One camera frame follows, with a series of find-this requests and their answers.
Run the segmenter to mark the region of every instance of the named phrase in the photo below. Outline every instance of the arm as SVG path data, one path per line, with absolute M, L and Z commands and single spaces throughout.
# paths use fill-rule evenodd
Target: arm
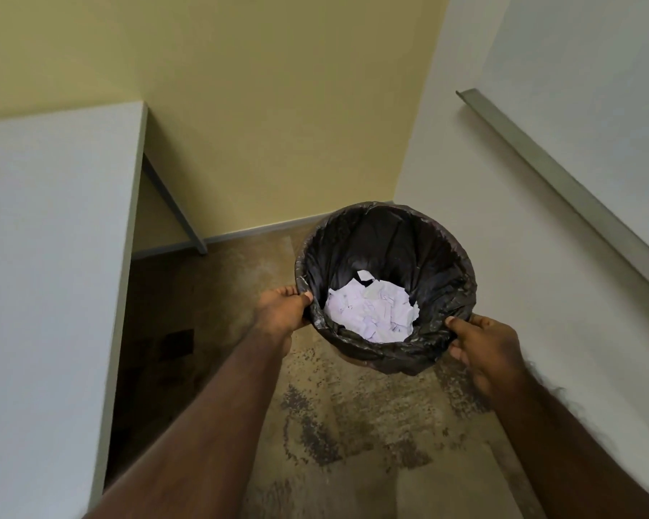
M 263 293 L 248 335 L 87 518 L 235 517 L 282 358 L 310 302 L 295 287 Z
M 491 401 L 549 518 L 649 518 L 649 494 L 528 373 L 510 326 L 446 323 L 458 335 L 450 354 Z

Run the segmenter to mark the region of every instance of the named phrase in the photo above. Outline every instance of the trash can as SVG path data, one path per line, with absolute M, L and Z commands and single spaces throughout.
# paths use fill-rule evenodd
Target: trash can
M 329 288 L 360 270 L 404 287 L 419 316 L 403 342 L 373 343 L 333 322 L 324 311 Z M 295 260 L 298 291 L 311 291 L 313 326 L 346 357 L 386 374 L 417 375 L 455 338 L 444 324 L 467 320 L 476 305 L 476 276 L 467 252 L 444 227 L 405 205 L 363 202 L 339 209 L 306 237 Z

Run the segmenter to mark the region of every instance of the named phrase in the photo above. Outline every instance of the hand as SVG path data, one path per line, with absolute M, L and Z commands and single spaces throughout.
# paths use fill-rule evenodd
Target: hand
M 507 324 L 473 314 L 468 322 L 447 317 L 445 324 L 457 333 L 450 355 L 462 361 L 473 375 L 476 387 L 490 397 L 496 389 L 510 389 L 523 379 L 527 367 L 519 337 Z
M 265 291 L 257 301 L 255 328 L 280 343 L 285 356 L 291 349 L 291 334 L 308 324 L 303 319 L 303 310 L 312 301 L 312 293 L 298 295 L 295 286 Z

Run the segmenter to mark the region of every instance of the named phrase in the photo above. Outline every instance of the desk leg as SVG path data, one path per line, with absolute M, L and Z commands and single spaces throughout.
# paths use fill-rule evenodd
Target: desk leg
M 169 191 L 168 187 L 166 187 L 166 185 L 163 183 L 163 180 L 161 180 L 161 177 L 156 172 L 154 166 L 151 165 L 151 162 L 149 162 L 147 155 L 144 155 L 142 157 L 142 171 L 149 177 L 151 183 L 154 184 L 156 191 L 158 191 L 163 201 L 166 203 L 169 209 L 171 209 L 173 216 L 175 216 L 176 220 L 181 224 L 183 230 L 185 231 L 185 234 L 190 237 L 192 244 L 195 245 L 200 254 L 207 254 L 207 245 L 204 244 L 204 241 L 197 234 L 197 231 L 192 228 L 189 220 L 182 212 L 181 206 L 179 206 L 176 200 L 173 198 L 171 191 Z

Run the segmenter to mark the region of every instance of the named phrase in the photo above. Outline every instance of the yellow wall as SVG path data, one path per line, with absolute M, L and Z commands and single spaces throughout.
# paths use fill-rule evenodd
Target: yellow wall
M 0 0 L 0 117 L 143 98 L 201 235 L 389 200 L 448 0 Z M 143 181 L 135 249 L 182 241 Z

